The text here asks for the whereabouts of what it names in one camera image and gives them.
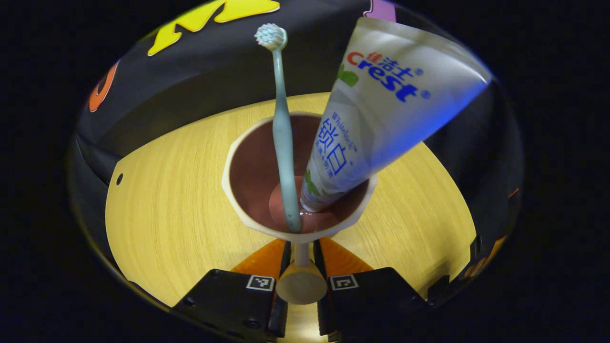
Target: white toothpaste tube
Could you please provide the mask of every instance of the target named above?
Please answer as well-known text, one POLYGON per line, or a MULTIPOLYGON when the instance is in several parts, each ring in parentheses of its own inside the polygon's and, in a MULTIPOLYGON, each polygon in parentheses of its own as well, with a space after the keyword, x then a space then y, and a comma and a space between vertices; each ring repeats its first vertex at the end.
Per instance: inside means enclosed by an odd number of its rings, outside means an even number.
POLYGON ((366 181, 449 122, 491 78, 446 38, 358 19, 307 164, 303 207, 320 211, 366 181))

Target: yellow graphic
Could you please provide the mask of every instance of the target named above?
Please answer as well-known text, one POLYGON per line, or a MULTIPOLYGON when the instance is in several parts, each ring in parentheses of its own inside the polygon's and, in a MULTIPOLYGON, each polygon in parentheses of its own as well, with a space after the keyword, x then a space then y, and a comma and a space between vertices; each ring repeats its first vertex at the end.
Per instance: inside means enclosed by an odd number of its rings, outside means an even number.
POLYGON ((271 0, 213 0, 207 2, 163 25, 157 32, 157 37, 148 50, 148 55, 155 55, 180 39, 182 33, 175 32, 177 24, 190 32, 201 30, 222 4, 224 4, 223 11, 214 18, 217 23, 274 12, 279 9, 279 2, 271 0))
POLYGON ((225 23, 246 16, 277 10, 279 10, 279 2, 272 0, 226 0, 223 11, 214 18, 214 21, 225 23))

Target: toothbrush head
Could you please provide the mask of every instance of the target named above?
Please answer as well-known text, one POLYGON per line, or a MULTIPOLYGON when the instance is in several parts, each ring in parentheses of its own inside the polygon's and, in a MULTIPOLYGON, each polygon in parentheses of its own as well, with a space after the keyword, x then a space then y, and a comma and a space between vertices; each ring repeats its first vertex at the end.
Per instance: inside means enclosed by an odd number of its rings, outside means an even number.
POLYGON ((288 43, 288 34, 286 30, 275 25, 275 24, 264 24, 256 30, 256 41, 269 49, 274 51, 276 49, 284 49, 286 43, 288 43))

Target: yellow wood surface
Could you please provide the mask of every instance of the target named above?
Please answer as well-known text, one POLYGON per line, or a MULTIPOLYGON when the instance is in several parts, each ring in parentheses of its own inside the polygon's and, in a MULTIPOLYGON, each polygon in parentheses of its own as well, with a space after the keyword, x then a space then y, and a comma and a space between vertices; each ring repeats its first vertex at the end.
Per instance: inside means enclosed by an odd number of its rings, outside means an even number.
MULTIPOLYGON (((291 111, 322 113, 329 93, 291 96, 291 111)), ((183 126, 117 164, 106 202, 112 254, 125 277, 174 306, 213 268, 231 270, 274 238, 246 228, 221 188, 230 144, 273 115, 275 101, 183 126), (123 174, 119 185, 117 177, 123 174)), ((422 297, 470 259, 475 227, 451 176, 420 143, 379 173, 356 225, 333 239, 373 268, 393 267, 422 297)), ((327 342, 316 305, 290 305, 284 342, 327 342)))

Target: toothbrush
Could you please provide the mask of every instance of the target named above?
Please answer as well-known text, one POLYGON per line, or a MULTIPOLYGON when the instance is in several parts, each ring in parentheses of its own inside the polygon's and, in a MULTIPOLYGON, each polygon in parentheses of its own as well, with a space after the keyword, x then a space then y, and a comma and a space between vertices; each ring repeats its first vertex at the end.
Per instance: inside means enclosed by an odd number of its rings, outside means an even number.
POLYGON ((301 232, 299 202, 296 196, 295 166, 292 151, 292 126, 286 101, 284 85, 284 68, 282 66, 282 49, 288 43, 286 30, 275 24, 264 24, 254 35, 259 45, 264 46, 273 55, 275 73, 275 113, 273 114, 273 145, 278 158, 279 183, 282 190, 284 215, 291 233, 301 232))

